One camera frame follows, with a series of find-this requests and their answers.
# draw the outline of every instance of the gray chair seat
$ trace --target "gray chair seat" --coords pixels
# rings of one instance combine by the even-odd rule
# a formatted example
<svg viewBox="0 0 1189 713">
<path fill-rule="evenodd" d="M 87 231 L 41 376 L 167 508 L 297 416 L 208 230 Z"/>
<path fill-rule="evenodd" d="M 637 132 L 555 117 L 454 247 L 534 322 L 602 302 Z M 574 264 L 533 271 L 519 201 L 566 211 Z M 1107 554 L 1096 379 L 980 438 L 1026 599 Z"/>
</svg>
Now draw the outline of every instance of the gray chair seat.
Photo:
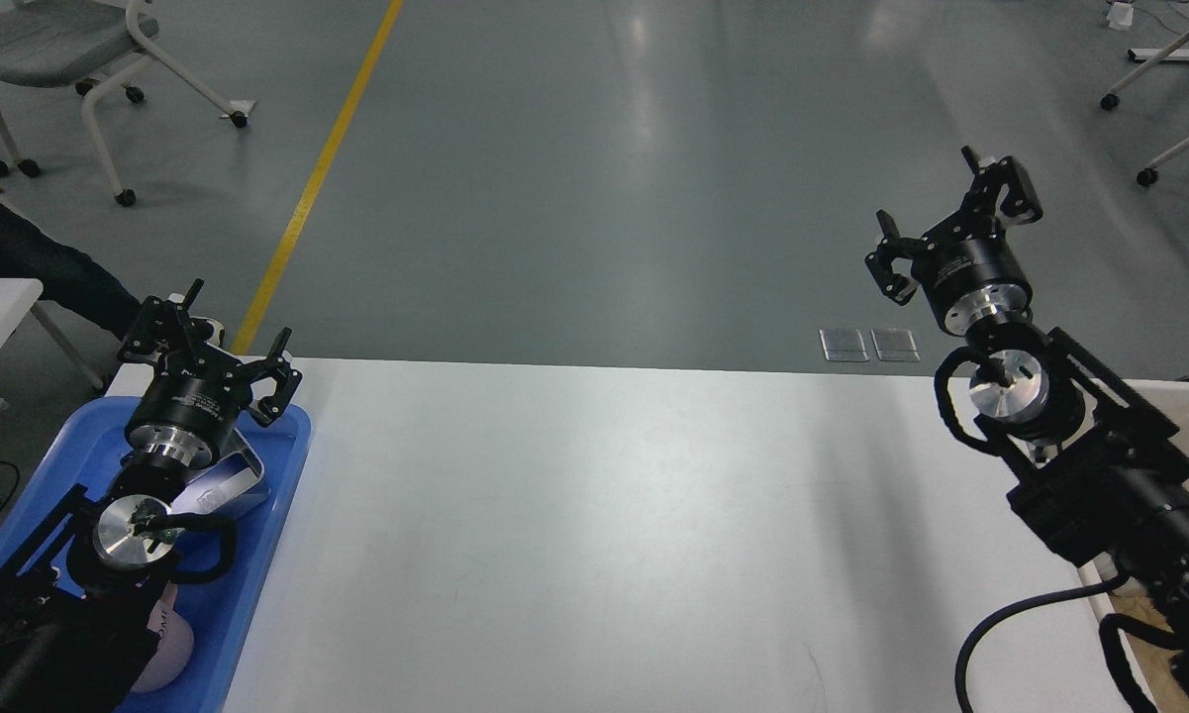
<svg viewBox="0 0 1189 713">
<path fill-rule="evenodd" d="M 158 20 L 143 14 L 145 37 Z M 36 0 L 0 13 L 0 81 L 20 87 L 64 87 L 138 49 L 124 10 L 87 0 Z"/>
</svg>

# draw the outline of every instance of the chair leg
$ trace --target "chair leg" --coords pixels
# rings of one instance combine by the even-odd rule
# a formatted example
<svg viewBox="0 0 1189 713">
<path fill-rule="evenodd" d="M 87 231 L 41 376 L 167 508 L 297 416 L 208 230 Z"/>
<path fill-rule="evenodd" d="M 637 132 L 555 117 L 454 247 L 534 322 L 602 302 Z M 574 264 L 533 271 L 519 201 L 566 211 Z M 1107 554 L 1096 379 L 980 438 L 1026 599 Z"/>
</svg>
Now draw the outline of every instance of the chair leg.
<svg viewBox="0 0 1189 713">
<path fill-rule="evenodd" d="M 70 340 L 65 337 L 65 334 L 63 334 L 62 330 L 58 329 L 58 326 L 52 322 L 50 316 L 48 316 L 48 313 L 44 311 L 44 308 L 38 305 L 38 302 L 32 304 L 32 315 L 36 315 L 36 320 L 42 328 L 44 328 L 48 335 L 52 337 L 52 341 L 62 348 L 62 352 L 65 352 L 70 362 L 74 362 L 74 365 L 77 366 L 80 372 L 83 373 L 83 378 L 88 379 L 88 383 L 92 384 L 92 387 L 97 391 L 103 391 L 106 389 L 105 379 L 102 379 L 101 374 L 94 371 L 92 366 L 83 360 L 83 355 L 80 353 L 78 348 L 75 348 L 74 343 L 70 343 Z"/>
<path fill-rule="evenodd" d="M 1182 141 L 1179 141 L 1179 144 L 1172 145 L 1172 147 L 1169 147 L 1168 150 L 1158 153 L 1156 157 L 1151 159 L 1147 166 L 1145 166 L 1145 170 L 1140 171 L 1139 175 L 1135 176 L 1135 181 L 1143 187 L 1149 187 L 1155 184 L 1158 177 L 1157 168 L 1169 162 L 1170 158 L 1176 157 L 1177 153 L 1182 153 L 1182 151 L 1184 151 L 1188 147 L 1189 147 L 1189 137 L 1188 139 L 1183 139 Z"/>
<path fill-rule="evenodd" d="M 80 112 L 83 114 L 83 126 L 88 130 L 88 134 L 92 135 L 92 143 L 97 149 L 97 159 L 101 162 L 101 169 L 106 172 L 106 181 L 109 181 L 109 194 L 114 195 L 115 202 L 122 207 L 136 203 L 137 194 L 131 188 L 124 188 L 122 181 L 119 181 L 119 171 L 115 170 L 114 159 L 109 157 L 109 149 L 106 147 L 106 139 L 101 135 L 101 126 L 97 125 L 97 101 L 106 94 L 111 94 L 111 92 L 122 87 L 124 82 L 140 74 L 141 69 L 150 67 L 150 63 L 153 63 L 153 61 L 155 58 L 150 55 L 141 55 L 136 62 L 106 77 L 106 81 L 93 87 L 83 96 L 83 105 L 80 108 Z"/>
<path fill-rule="evenodd" d="M 1118 93 L 1120 90 L 1127 89 L 1127 86 L 1132 84 L 1132 82 L 1135 81 L 1141 74 L 1150 71 L 1150 69 L 1155 67 L 1158 67 L 1158 64 L 1162 63 L 1162 59 L 1168 58 L 1170 53 L 1178 50 L 1179 46 L 1187 45 L 1188 42 L 1189 42 L 1189 31 L 1179 36 L 1175 42 L 1172 42 L 1172 44 L 1163 46 L 1160 52 L 1152 55 L 1150 58 L 1145 59 L 1145 63 L 1140 64 L 1140 67 L 1132 69 L 1132 71 L 1130 71 L 1127 76 L 1124 76 L 1118 81 L 1118 84 L 1109 87 L 1109 90 L 1100 100 L 1100 108 L 1106 109 L 1106 112 L 1111 112 L 1115 107 L 1118 107 L 1119 103 Z"/>
<path fill-rule="evenodd" d="M 128 32 L 131 32 L 132 29 L 133 29 L 132 24 L 128 23 Z M 185 68 L 185 64 L 178 63 L 176 59 L 174 59 L 172 56 L 170 56 L 168 51 L 164 50 L 162 46 L 156 44 L 153 39 L 145 37 L 139 31 L 133 32 L 133 39 L 137 40 L 138 45 L 141 45 L 143 49 L 145 49 L 145 52 L 158 58 L 158 61 L 165 64 L 168 69 L 172 69 L 172 71 L 176 72 L 176 76 L 185 81 L 188 86 L 194 87 L 194 89 L 199 94 L 205 96 L 206 100 L 210 101 L 210 103 L 216 105 L 216 107 L 220 111 L 228 114 L 228 118 L 233 119 L 234 126 L 237 126 L 238 128 L 246 126 L 245 114 L 234 109 L 233 106 L 228 103 L 226 99 L 216 94 L 215 90 L 210 89 L 209 86 L 206 86 L 206 82 L 201 81 L 199 77 L 190 74 L 190 71 L 188 71 L 188 69 Z"/>
<path fill-rule="evenodd" d="M 14 143 L 14 135 L 10 133 L 8 125 L 5 121 L 5 114 L 0 111 L 0 139 L 5 141 L 5 149 L 8 149 L 8 157 L 14 162 L 14 166 L 23 172 L 26 177 L 40 176 L 40 168 L 38 163 L 30 158 L 24 158 L 23 152 L 18 150 L 18 144 Z"/>
</svg>

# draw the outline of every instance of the silver metal disc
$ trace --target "silver metal disc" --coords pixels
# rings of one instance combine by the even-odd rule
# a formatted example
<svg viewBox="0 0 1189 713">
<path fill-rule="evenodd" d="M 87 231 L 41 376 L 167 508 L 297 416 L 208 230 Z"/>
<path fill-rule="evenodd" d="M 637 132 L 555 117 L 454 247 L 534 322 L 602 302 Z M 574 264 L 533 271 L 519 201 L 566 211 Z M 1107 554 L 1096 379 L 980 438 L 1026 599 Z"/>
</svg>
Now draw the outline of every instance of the silver metal disc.
<svg viewBox="0 0 1189 713">
<path fill-rule="evenodd" d="M 1050 392 L 1043 365 L 1032 353 L 1019 348 L 1004 348 L 990 356 L 1002 362 L 1002 371 L 1012 384 L 992 383 L 974 373 L 968 389 L 973 405 L 1004 424 L 1020 424 L 1038 416 L 1046 405 Z"/>
<path fill-rule="evenodd" d="M 163 559 L 172 545 L 155 538 L 155 532 L 136 532 L 134 516 L 168 515 L 169 506 L 163 500 L 149 496 L 125 496 L 114 500 L 97 518 L 92 529 L 92 545 L 107 568 L 147 568 Z"/>
</svg>

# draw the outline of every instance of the person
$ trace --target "person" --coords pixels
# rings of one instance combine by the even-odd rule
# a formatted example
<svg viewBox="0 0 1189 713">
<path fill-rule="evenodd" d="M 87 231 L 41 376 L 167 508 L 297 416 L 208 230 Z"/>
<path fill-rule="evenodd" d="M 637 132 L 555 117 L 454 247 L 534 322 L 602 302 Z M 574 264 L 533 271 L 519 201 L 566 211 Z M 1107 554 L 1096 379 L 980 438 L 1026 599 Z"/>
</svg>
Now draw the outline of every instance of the person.
<svg viewBox="0 0 1189 713">
<path fill-rule="evenodd" d="M 87 253 L 56 242 L 0 202 L 0 278 L 33 278 L 50 299 L 122 342 L 140 302 Z"/>
</svg>

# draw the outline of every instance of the gray floor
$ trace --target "gray floor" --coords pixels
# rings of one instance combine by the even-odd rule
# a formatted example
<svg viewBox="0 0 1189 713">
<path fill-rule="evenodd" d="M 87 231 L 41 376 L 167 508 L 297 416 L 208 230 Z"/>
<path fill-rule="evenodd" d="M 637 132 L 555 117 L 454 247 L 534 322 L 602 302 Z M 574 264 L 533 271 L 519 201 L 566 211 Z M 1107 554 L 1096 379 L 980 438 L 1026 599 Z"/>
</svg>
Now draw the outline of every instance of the gray floor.
<svg viewBox="0 0 1189 713">
<path fill-rule="evenodd" d="M 1138 0 L 1171 27 L 1189 6 Z M 208 282 L 237 324 L 386 10 L 166 2 L 170 52 L 232 99 L 237 132 L 164 69 L 101 121 L 120 209 L 70 90 L 0 87 L 45 175 L 8 196 L 138 295 Z M 955 342 L 862 267 L 874 212 L 907 232 L 960 203 L 961 145 L 1011 153 L 1046 217 L 1009 235 L 1063 326 L 1128 378 L 1189 374 L 1189 67 L 1097 96 L 1127 46 L 1174 33 L 1097 0 L 408 0 L 257 347 L 306 356 L 781 372 L 932 371 Z M 62 316 L 97 365 L 114 342 Z M 914 330 L 920 365 L 836 365 L 828 326 Z M 32 322 L 0 355 L 6 455 L 32 466 L 90 397 Z"/>
</svg>

